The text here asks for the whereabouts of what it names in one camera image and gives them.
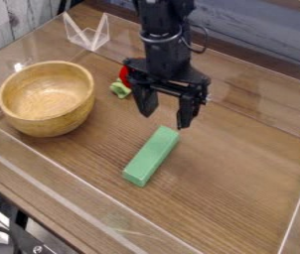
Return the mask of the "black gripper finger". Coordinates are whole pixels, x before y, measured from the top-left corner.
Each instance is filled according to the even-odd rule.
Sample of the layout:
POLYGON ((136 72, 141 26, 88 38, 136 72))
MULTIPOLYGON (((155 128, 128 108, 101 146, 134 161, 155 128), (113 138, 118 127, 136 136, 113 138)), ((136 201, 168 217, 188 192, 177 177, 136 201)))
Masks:
POLYGON ((180 129, 189 128, 195 117, 200 113, 200 99, 192 94, 180 97, 180 110, 177 112, 177 125, 180 129))
POLYGON ((152 87, 138 84, 132 86, 132 90, 138 110, 145 117, 149 117, 159 107, 157 91, 152 87))

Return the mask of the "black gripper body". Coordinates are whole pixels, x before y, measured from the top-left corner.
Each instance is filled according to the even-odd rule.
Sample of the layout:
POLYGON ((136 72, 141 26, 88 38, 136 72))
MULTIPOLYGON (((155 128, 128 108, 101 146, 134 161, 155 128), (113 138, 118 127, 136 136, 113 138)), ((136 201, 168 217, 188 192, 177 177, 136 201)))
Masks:
POLYGON ((157 89, 169 95, 192 95, 199 104, 207 103, 211 79, 191 65, 192 53, 203 54, 207 49, 192 48, 191 39, 180 36, 156 40, 142 38, 145 59, 124 61, 125 83, 132 87, 157 89))

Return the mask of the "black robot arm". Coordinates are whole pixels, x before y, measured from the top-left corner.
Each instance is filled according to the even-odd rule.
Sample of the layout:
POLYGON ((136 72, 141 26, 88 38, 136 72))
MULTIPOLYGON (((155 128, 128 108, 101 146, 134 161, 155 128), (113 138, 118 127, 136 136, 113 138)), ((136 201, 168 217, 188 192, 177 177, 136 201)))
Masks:
POLYGON ((211 78, 192 66, 189 16, 196 9, 195 0, 133 0, 141 21, 140 38, 145 46, 144 59, 126 59, 134 100, 141 114, 149 117, 159 107, 159 93, 180 99, 179 129, 189 128, 208 103, 211 78))

